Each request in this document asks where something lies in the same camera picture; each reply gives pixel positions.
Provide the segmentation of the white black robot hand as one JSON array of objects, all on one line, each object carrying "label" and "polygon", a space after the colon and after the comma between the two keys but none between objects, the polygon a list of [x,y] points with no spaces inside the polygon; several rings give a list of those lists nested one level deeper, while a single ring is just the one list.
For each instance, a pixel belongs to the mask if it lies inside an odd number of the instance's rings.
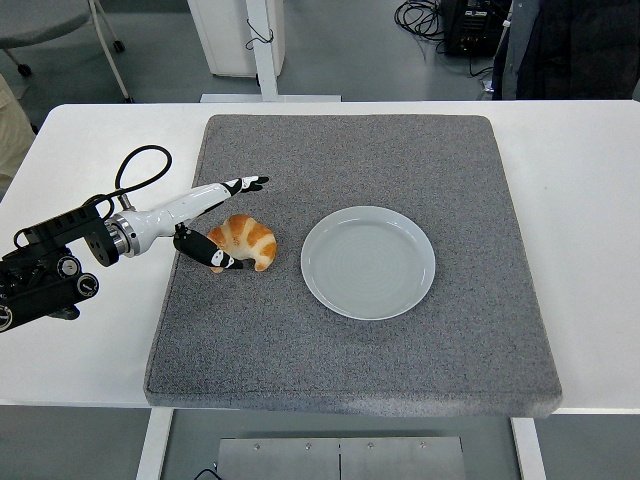
[{"label": "white black robot hand", "polygon": [[191,189],[150,211],[123,211],[128,225],[126,256],[148,251],[158,237],[172,237],[174,247],[191,259],[208,267],[242,269],[242,264],[220,249],[206,236],[188,227],[200,215],[216,208],[238,193],[259,191],[269,181],[267,176],[249,176],[212,183]]}]

